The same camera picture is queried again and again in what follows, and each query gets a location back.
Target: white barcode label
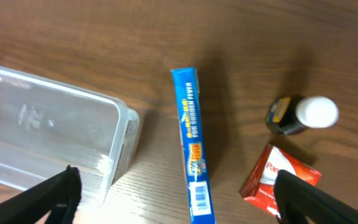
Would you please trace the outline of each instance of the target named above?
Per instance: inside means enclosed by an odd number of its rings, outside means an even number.
[[[206,181],[190,182],[191,211],[194,216],[211,214],[209,192]]]

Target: red packet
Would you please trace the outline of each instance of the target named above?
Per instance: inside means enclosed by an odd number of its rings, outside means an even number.
[[[296,160],[277,146],[268,144],[240,194],[244,200],[275,217],[280,217],[280,213],[273,187],[280,169],[296,175],[313,186],[321,177],[321,173],[317,170]]]

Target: transparent plastic bin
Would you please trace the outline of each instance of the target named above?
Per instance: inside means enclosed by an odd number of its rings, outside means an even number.
[[[0,67],[0,183],[31,188],[80,170],[80,208],[97,208],[125,173],[139,116],[117,98]]]

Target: white bottle cap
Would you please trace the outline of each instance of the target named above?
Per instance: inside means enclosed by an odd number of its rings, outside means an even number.
[[[303,125],[311,128],[328,128],[339,117],[338,107],[325,96],[305,98],[298,103],[295,113]]]

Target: small bottle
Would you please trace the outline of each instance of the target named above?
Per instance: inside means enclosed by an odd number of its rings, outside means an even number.
[[[266,116],[266,125],[276,134],[296,134],[306,128],[328,128],[336,123],[339,110],[325,96],[287,96],[278,99]]]

